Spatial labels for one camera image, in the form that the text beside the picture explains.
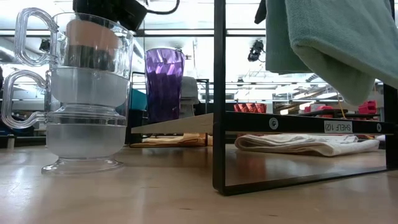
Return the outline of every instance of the black metal shelf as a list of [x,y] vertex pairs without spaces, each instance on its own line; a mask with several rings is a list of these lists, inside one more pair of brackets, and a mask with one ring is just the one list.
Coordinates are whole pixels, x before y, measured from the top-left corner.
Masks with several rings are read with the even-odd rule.
[[[333,118],[311,118],[292,115],[226,112],[224,130],[237,133],[307,133],[325,134],[328,121],[351,123],[346,134],[394,135],[395,125],[378,121],[361,121]],[[327,134],[341,134],[328,131]]]
[[[394,0],[390,0],[392,16]],[[234,113],[225,111],[226,75],[226,0],[215,1],[214,25],[214,121],[213,121],[213,186],[223,195],[235,195],[260,190],[306,184],[321,180],[352,177],[354,175],[398,169],[398,91],[384,85],[384,119],[358,121],[346,119],[311,118],[304,116],[281,116],[275,114]],[[325,124],[330,121],[351,123],[352,134],[385,134],[386,167],[351,169],[344,172],[294,177],[290,179],[255,182],[251,184],[226,185],[226,133],[316,133],[325,134]]]

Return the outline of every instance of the shelf label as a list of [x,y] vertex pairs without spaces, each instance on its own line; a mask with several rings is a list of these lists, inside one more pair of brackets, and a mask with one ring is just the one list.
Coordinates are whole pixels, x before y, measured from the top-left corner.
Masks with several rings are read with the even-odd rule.
[[352,121],[324,121],[325,133],[352,133]]

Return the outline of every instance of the glass handle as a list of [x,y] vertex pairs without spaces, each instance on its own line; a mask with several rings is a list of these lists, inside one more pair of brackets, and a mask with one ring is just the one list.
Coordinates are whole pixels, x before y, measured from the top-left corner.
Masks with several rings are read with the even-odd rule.
[[25,121],[17,121],[12,118],[12,96],[14,93],[14,83],[20,77],[29,77],[33,79],[40,88],[46,88],[47,82],[37,73],[29,70],[20,70],[11,73],[4,81],[3,99],[1,105],[1,119],[10,128],[22,129],[28,128],[38,121],[45,121],[45,113],[34,112]]
[[30,65],[32,67],[45,65],[46,63],[54,63],[55,55],[44,53],[37,59],[30,58],[25,52],[26,43],[26,30],[27,21],[30,16],[35,16],[41,19],[45,25],[49,28],[51,33],[58,32],[58,25],[51,18],[51,16],[45,11],[38,8],[27,8],[23,9],[17,16],[17,22],[15,26],[15,42],[14,42],[14,54],[18,61],[23,64]]

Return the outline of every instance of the purple vase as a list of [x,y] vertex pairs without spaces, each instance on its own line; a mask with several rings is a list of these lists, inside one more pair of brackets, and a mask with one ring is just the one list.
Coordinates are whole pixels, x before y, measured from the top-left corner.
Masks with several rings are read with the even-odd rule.
[[148,122],[178,119],[185,57],[173,49],[146,52]]

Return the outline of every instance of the table surface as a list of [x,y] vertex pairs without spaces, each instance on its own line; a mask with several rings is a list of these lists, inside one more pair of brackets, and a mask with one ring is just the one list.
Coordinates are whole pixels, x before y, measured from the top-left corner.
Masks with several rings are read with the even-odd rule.
[[[232,182],[385,163],[383,152],[333,159],[242,153],[229,147]],[[44,147],[2,150],[0,223],[398,222],[398,172],[223,197],[211,185],[211,155],[211,148],[124,149],[122,169],[52,176],[40,173],[56,160]],[[245,174],[253,167],[262,171]]]

